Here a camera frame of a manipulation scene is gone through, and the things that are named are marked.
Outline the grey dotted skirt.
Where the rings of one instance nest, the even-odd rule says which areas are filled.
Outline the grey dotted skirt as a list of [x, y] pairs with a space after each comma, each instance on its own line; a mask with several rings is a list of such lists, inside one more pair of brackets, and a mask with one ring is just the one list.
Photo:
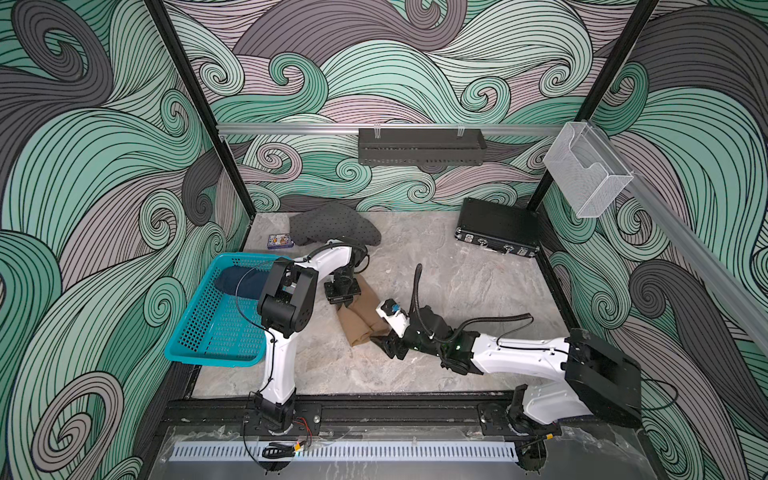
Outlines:
[[297, 245], [348, 238], [377, 246], [382, 239], [381, 232], [370, 220], [341, 203], [330, 203], [292, 216], [289, 220], [289, 235]]

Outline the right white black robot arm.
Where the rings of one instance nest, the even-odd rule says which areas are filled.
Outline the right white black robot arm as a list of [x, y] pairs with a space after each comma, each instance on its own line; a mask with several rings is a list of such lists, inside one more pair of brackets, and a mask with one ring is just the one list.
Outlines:
[[436, 358], [441, 368], [458, 375], [515, 373], [543, 379], [537, 387], [520, 386], [508, 409], [512, 429], [531, 435], [573, 419], [637, 429], [652, 407], [642, 403], [642, 387], [652, 384], [669, 395], [658, 410], [673, 406], [678, 389], [668, 381], [644, 376], [638, 361], [588, 331], [570, 330], [565, 337], [543, 340], [491, 336], [473, 330], [492, 318], [477, 317], [451, 327], [411, 292], [409, 307], [386, 299], [376, 307], [390, 332], [373, 338], [391, 358], [410, 351]]

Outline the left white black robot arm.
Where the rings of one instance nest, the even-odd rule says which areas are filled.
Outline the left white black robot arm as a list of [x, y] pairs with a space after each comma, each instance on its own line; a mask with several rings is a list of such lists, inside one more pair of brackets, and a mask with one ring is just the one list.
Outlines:
[[369, 260], [365, 245], [351, 239], [330, 240], [302, 257], [279, 257], [268, 269], [238, 266], [228, 276], [234, 283], [230, 294], [235, 301], [256, 272], [261, 276], [256, 327], [264, 332], [267, 351], [254, 408], [265, 428], [283, 433], [293, 425], [296, 341], [312, 317], [318, 283], [328, 278], [330, 298], [350, 302], [360, 292], [355, 269]]

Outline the blue denim skirt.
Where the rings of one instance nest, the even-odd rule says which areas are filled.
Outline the blue denim skirt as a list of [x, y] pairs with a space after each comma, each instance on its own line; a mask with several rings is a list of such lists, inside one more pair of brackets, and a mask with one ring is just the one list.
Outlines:
[[268, 277], [268, 270], [232, 266], [221, 271], [214, 286], [230, 296], [259, 300]]

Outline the tan brown skirt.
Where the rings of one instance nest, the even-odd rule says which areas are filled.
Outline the tan brown skirt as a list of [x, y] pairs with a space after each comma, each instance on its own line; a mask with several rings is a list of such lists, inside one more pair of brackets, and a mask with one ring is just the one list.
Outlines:
[[361, 294], [349, 306], [341, 305], [337, 309], [337, 318], [351, 347], [365, 344], [371, 337], [390, 333], [391, 327], [376, 312], [379, 304], [378, 295], [373, 290], [361, 287]]

